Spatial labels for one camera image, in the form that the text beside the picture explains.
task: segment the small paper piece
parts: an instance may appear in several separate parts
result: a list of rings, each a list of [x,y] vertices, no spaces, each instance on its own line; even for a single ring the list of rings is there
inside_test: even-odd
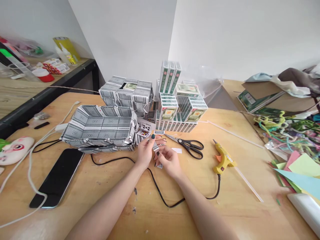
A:
[[[297,151],[294,151],[293,153],[291,153],[286,166],[283,168],[283,170],[291,172],[291,170],[289,169],[289,166],[298,158],[300,157],[300,153]]]
[[[320,173],[320,165],[313,161],[306,153],[302,154],[297,160],[295,160],[289,166],[289,169],[294,173],[309,177],[316,177]]]
[[[157,143],[154,142],[153,146],[152,146],[152,149],[154,152],[158,151],[160,148],[158,147]]]
[[[275,170],[320,200],[320,179],[280,169]]]
[[[182,149],[181,148],[172,148],[172,150],[176,151],[177,153],[182,153]]]
[[[160,163],[157,167],[160,168],[160,169],[162,169],[162,168],[163,168],[162,163]]]
[[[153,133],[155,135],[164,135],[164,130],[155,130]]]

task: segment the pink paper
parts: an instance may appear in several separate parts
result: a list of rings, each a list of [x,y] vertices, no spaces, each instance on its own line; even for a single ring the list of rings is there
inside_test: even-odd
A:
[[[284,167],[284,171],[288,171],[291,172],[291,170],[289,169],[289,166],[298,158],[300,157],[300,153],[297,151],[294,151],[293,153],[291,153],[289,160],[287,161],[287,165]]]

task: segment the cable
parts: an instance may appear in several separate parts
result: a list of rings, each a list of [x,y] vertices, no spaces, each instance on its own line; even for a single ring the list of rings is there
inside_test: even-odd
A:
[[[61,141],[62,141],[62,140],[60,140],[60,139],[56,139],[56,140],[53,140],[53,141],[50,141],[50,142],[40,143],[40,144],[38,144],[37,146],[35,146],[34,148],[36,148],[36,147],[38,147],[38,146],[40,146],[40,145],[43,145],[43,144],[47,144],[47,143],[52,143],[52,142],[54,142],[54,143],[50,144],[49,146],[46,146],[46,147],[44,147],[44,148],[41,148],[41,149],[38,150],[38,151],[33,150],[33,153],[41,152],[42,150],[45,150],[45,149],[47,149],[48,147],[51,147],[52,145],[55,145],[56,143],[59,143],[59,142],[61,142]]]
[[[75,105],[79,104],[79,103],[80,103],[79,101],[76,101],[76,102],[71,106],[71,108],[70,108],[69,112],[67,113],[67,115],[64,117],[64,119],[63,119],[58,125],[62,124],[62,123],[66,120],[66,118],[67,118],[67,117],[69,116],[69,114],[71,113],[73,107],[74,107]],[[14,172],[14,170],[17,169],[17,167],[20,165],[20,163],[21,163],[21,162],[25,159],[25,157],[29,154],[28,180],[29,180],[29,183],[30,183],[33,191],[34,191],[35,193],[41,195],[41,196],[44,196],[44,199],[43,199],[42,203],[41,203],[41,204],[39,205],[39,207],[38,207],[37,209],[35,209],[33,212],[31,212],[31,213],[29,213],[29,214],[27,214],[27,215],[25,215],[25,216],[23,216],[23,217],[21,217],[21,218],[18,218],[18,219],[16,219],[16,220],[13,220],[13,221],[11,221],[11,222],[9,222],[9,223],[6,223],[6,224],[4,224],[4,225],[1,225],[0,228],[6,227],[6,226],[8,226],[8,225],[10,225],[10,224],[12,224],[12,223],[18,222],[18,221],[20,221],[20,220],[22,220],[22,219],[24,219],[24,218],[26,218],[26,217],[29,217],[30,215],[32,215],[32,214],[34,214],[36,211],[38,211],[38,210],[43,206],[43,204],[45,203],[45,201],[47,200],[47,195],[46,195],[45,193],[39,192],[39,191],[36,189],[36,187],[35,187],[32,179],[31,179],[32,152],[33,152],[33,150],[34,150],[38,145],[40,145],[40,143],[41,143],[42,141],[44,141],[47,137],[49,137],[50,135],[52,135],[52,134],[54,134],[54,133],[57,133],[57,132],[52,132],[55,128],[56,128],[56,127],[52,128],[52,129],[51,129],[46,135],[44,135],[35,145],[33,145],[33,147],[23,156],[23,158],[22,158],[22,159],[16,164],[16,166],[12,169],[12,171],[11,171],[11,172],[9,173],[9,175],[6,177],[6,179],[4,180],[4,182],[2,183],[2,186],[1,186],[1,188],[0,188],[0,193],[1,193],[2,190],[3,190],[3,188],[4,188],[4,186],[5,186],[5,184],[6,184],[6,182],[8,181],[9,177],[12,175],[12,173]]]
[[[90,154],[90,156],[91,156],[92,162],[93,162],[95,165],[98,165],[98,166],[101,166],[101,165],[104,165],[104,164],[107,164],[107,163],[110,163],[110,162],[113,162],[113,161],[116,161],[116,160],[125,159],[125,158],[127,158],[127,159],[129,159],[131,162],[135,163],[135,161],[133,161],[133,160],[132,160],[131,158],[129,158],[129,157],[121,157],[121,158],[112,159],[112,160],[107,161],[107,162],[104,162],[104,163],[96,163],[96,162],[93,160],[92,154]],[[154,179],[154,176],[153,176],[152,171],[150,170],[150,168],[147,168],[147,169],[148,169],[149,172],[151,173],[152,180],[153,180],[154,185],[156,186],[156,188],[157,188],[157,190],[158,190],[158,193],[159,193],[159,195],[160,195],[163,203],[164,203],[168,208],[173,208],[173,207],[175,207],[175,206],[178,206],[180,203],[182,203],[184,200],[186,200],[185,198],[183,198],[183,199],[181,199],[180,201],[176,202],[175,204],[169,206],[169,205],[166,203],[166,201],[164,200],[164,198],[163,198],[163,196],[162,196],[162,194],[161,194],[161,192],[160,192],[160,189],[159,189],[159,187],[158,187],[158,185],[157,185],[156,180]],[[220,182],[221,182],[221,175],[218,174],[218,190],[217,190],[217,193],[216,193],[215,196],[213,196],[213,197],[211,197],[211,198],[207,198],[207,197],[206,197],[206,199],[212,200],[212,199],[215,199],[215,198],[219,195],[219,192],[220,192]]]
[[[5,85],[0,85],[0,87],[6,87],[6,88],[18,88],[18,89],[24,89],[24,88],[47,88],[47,87],[58,87],[58,88],[68,88],[68,89],[74,89],[74,90],[82,90],[82,91],[88,91],[88,92],[95,92],[99,93],[97,91],[92,91],[88,89],[81,89],[81,88],[71,88],[71,87],[63,87],[63,86],[43,86],[43,87],[11,87],[11,86],[5,86]]]

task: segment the white cable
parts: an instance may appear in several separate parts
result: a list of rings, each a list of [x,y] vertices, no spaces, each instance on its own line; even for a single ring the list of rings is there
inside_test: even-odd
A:
[[[258,145],[258,144],[256,144],[256,143],[254,143],[254,142],[252,142],[252,141],[250,141],[250,140],[248,140],[248,139],[245,139],[245,138],[243,138],[243,137],[240,137],[239,135],[237,135],[237,134],[235,134],[235,133],[233,133],[233,132],[230,132],[230,131],[228,131],[227,129],[224,129],[224,128],[220,127],[219,125],[217,125],[217,124],[215,124],[215,123],[213,123],[213,122],[210,122],[209,120],[207,120],[207,122],[208,122],[208,123],[211,123],[212,125],[216,126],[217,128],[220,128],[220,129],[222,129],[222,130],[224,130],[224,131],[232,134],[233,136],[236,136],[236,137],[238,137],[238,138],[241,138],[242,140],[245,140],[245,141],[248,142],[248,143],[251,143],[251,144],[253,144],[253,145],[256,145],[256,146],[259,147],[259,148],[264,148],[264,147],[262,147],[262,146],[260,146],[260,145]]]
[[[64,119],[63,119],[58,125],[62,124],[62,123],[66,120],[66,118],[68,117],[68,115],[71,113],[73,107],[74,107],[75,105],[79,104],[79,103],[80,103],[79,101],[76,101],[76,102],[72,105],[72,107],[70,108],[70,110],[69,110],[69,112],[67,113],[67,115],[64,117]],[[30,183],[33,191],[34,191],[35,193],[41,195],[41,196],[44,196],[44,200],[43,200],[42,203],[39,205],[39,207],[37,207],[37,209],[35,209],[33,212],[31,212],[31,213],[29,213],[29,214],[27,214],[27,215],[25,215],[25,216],[23,216],[23,217],[21,217],[21,218],[18,218],[18,219],[16,219],[16,220],[13,220],[13,221],[11,221],[11,222],[9,222],[9,223],[6,223],[6,224],[4,224],[4,225],[1,225],[0,228],[6,227],[6,226],[8,226],[8,225],[10,225],[10,224],[12,224],[12,223],[18,222],[18,221],[20,221],[20,220],[22,220],[22,219],[24,219],[24,218],[26,218],[26,217],[29,217],[30,215],[32,215],[32,214],[34,214],[36,211],[38,211],[38,210],[43,206],[43,204],[45,203],[45,201],[47,200],[47,195],[46,195],[45,193],[39,192],[39,191],[36,189],[36,187],[35,187],[32,179],[31,179],[32,152],[33,152],[33,150],[35,149],[35,147],[36,147],[38,144],[40,144],[42,141],[44,141],[44,140],[45,140],[47,137],[49,137],[50,135],[56,133],[56,132],[51,133],[55,128],[56,128],[56,126],[55,126],[54,128],[52,128],[46,135],[44,135],[36,144],[34,144],[33,147],[23,156],[23,158],[17,163],[17,165],[12,169],[12,171],[11,171],[11,172],[9,173],[9,175],[6,177],[6,179],[4,180],[4,182],[3,182],[2,186],[1,186],[1,189],[0,189],[0,193],[1,193],[2,190],[3,190],[3,188],[4,188],[4,185],[6,184],[6,182],[8,181],[9,177],[12,175],[12,173],[14,172],[14,170],[16,170],[16,168],[20,165],[20,163],[21,163],[21,162],[25,159],[25,157],[29,154],[28,180],[29,180],[29,183]]]

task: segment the blue paper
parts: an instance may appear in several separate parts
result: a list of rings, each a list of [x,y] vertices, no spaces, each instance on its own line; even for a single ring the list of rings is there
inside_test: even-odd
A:
[[[320,200],[320,179],[314,177],[308,177],[298,173],[283,171],[280,169],[274,169],[281,175],[289,178],[292,182],[298,185],[303,190],[310,193],[312,196]]]

